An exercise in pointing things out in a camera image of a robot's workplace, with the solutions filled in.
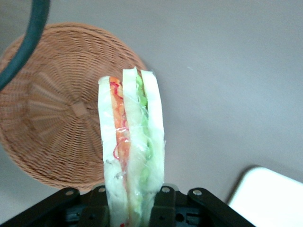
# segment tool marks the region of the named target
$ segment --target tomato slice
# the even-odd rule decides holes
[[[122,171],[125,173],[130,149],[130,134],[123,102],[123,91],[120,81],[115,77],[109,78],[111,101],[114,113],[117,145],[113,152],[120,161]]]

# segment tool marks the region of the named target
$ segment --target metal screw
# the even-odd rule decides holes
[[[73,190],[70,190],[70,191],[67,191],[66,193],[65,193],[65,195],[73,195],[74,194],[74,191]]]
[[[198,189],[195,189],[195,190],[193,190],[193,194],[199,196],[199,195],[202,195],[202,192]]]
[[[104,187],[99,188],[98,192],[105,192],[106,189]]]
[[[168,187],[163,187],[163,188],[162,188],[162,191],[163,191],[164,193],[168,193],[168,192],[170,192],[170,189],[169,189]]]

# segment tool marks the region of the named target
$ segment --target green cable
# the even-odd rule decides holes
[[[47,21],[50,0],[33,0],[27,32],[16,55],[0,73],[0,91],[14,78],[26,64],[41,38]]]

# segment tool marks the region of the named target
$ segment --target white object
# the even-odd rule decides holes
[[[256,167],[245,174],[229,206],[257,227],[300,227],[303,184]]]

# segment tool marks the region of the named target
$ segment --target plastic-wrapped sandwich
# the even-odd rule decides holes
[[[99,80],[98,111],[111,227],[148,226],[164,181],[164,129],[152,72]]]

